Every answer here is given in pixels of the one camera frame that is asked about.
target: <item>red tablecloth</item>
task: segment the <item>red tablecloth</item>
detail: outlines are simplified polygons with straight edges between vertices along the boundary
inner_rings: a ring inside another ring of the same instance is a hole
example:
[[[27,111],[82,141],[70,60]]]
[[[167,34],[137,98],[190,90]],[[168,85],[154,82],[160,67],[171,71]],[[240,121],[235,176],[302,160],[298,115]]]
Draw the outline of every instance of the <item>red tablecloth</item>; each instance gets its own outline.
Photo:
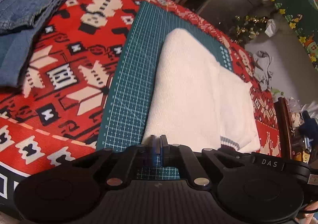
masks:
[[[12,196],[24,176],[95,150],[112,76],[141,1],[67,0],[43,29],[34,45],[23,91],[3,89],[0,93],[0,181],[4,179],[6,186],[3,192],[0,189],[1,199]],[[248,53],[173,1],[146,1],[225,45],[234,72],[253,84],[251,99],[261,152],[279,156],[273,100],[252,77]]]

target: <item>denim fabric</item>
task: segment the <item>denim fabric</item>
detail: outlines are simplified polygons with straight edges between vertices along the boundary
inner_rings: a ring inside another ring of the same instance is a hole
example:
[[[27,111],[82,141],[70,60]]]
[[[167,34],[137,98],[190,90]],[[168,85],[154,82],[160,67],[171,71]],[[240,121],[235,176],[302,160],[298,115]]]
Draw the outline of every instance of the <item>denim fabric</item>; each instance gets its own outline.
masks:
[[[35,35],[64,0],[0,0],[0,86],[18,86]]]

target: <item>folded white garment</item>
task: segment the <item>folded white garment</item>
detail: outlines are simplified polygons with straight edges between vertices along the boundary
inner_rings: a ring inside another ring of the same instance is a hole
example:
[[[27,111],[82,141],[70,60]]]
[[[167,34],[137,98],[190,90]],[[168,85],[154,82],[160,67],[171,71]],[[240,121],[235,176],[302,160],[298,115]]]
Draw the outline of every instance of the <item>folded white garment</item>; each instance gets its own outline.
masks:
[[[218,149],[222,136],[237,150],[259,149],[250,86],[221,67],[186,30],[173,30],[159,58],[142,143],[165,134],[169,144],[201,152]]]

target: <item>cutting mat grid line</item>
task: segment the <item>cutting mat grid line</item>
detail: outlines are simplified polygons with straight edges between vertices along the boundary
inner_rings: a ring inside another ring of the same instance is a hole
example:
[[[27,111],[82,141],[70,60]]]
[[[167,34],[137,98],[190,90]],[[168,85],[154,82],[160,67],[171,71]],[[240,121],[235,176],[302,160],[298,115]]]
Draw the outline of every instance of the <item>cutting mat grid line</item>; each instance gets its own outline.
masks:
[[[232,71],[227,49],[196,26],[147,2],[142,2],[122,50],[105,105],[96,149],[110,147],[121,152],[140,144],[150,107],[156,65],[166,35],[186,29],[220,62]],[[142,168],[142,179],[176,179],[176,168]]]

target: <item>white label sticker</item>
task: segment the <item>white label sticker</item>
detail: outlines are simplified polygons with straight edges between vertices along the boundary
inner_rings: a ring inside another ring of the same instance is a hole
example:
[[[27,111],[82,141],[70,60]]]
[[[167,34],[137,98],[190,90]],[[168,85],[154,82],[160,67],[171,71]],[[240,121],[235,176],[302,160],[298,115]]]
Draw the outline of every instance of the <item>white label sticker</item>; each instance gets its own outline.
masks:
[[[318,185],[318,175],[309,175],[308,184]]]

